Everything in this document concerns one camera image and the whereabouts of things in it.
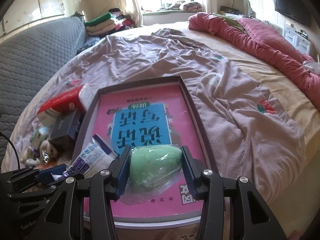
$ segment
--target black cable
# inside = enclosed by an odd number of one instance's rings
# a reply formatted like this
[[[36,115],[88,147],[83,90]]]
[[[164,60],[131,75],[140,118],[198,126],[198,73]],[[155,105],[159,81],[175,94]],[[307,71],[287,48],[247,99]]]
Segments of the black cable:
[[[18,170],[19,170],[20,169],[20,162],[19,162],[19,157],[18,157],[18,153],[17,153],[16,148],[14,147],[12,141],[10,141],[10,139],[7,136],[5,136],[1,131],[0,131],[0,136],[2,136],[4,139],[6,139],[8,141],[8,143],[10,143],[10,145],[12,146],[14,153],[16,154],[16,157],[17,157]]]

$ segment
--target tissue box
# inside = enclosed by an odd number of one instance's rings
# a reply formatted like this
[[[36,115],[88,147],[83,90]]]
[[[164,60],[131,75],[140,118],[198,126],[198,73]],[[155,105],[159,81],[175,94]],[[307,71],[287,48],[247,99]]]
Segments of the tissue box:
[[[58,152],[74,150],[82,120],[83,115],[78,109],[57,118],[49,142]]]
[[[93,92],[88,84],[76,87],[46,101],[39,109],[37,117],[44,126],[54,125],[61,114],[78,109],[83,115],[87,112]]]
[[[41,143],[49,137],[52,126],[41,127],[33,132],[30,138],[30,144],[34,150],[39,150]]]

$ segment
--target pink book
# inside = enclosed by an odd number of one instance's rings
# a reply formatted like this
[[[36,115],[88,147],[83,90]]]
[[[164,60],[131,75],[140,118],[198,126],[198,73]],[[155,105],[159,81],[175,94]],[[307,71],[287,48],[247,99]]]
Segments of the pink book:
[[[110,142],[119,154],[125,145],[186,145],[192,156],[205,165],[179,84],[102,95],[94,134]],[[195,212],[199,216],[202,209],[202,201],[192,198],[184,178],[146,203],[126,205],[120,199],[111,205],[115,221],[117,218],[132,218],[132,222],[134,218],[140,218],[139,221],[145,218],[150,222],[155,217],[164,217],[162,221],[167,221],[165,217],[174,215],[189,218],[195,216]],[[84,211],[89,212],[89,199],[84,201]]]

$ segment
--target white dresser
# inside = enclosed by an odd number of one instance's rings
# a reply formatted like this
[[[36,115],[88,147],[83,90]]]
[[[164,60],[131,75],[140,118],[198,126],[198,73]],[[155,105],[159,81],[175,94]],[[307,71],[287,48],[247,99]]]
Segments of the white dresser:
[[[305,54],[310,54],[311,42],[290,27],[284,27],[282,36],[289,41],[297,50]]]

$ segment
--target plastic bag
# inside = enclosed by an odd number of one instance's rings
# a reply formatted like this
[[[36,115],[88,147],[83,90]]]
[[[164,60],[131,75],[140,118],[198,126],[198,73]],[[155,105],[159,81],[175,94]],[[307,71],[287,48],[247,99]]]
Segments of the plastic bag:
[[[97,172],[109,168],[118,155],[102,140],[92,138],[91,143],[79,154],[75,161],[66,169],[63,176],[81,173],[85,178],[94,176]]]
[[[132,149],[129,180],[120,201],[145,203],[178,182],[182,151],[174,145],[151,145]]]
[[[311,73],[320,76],[320,64],[314,61],[306,60],[302,63],[306,70],[309,70]]]

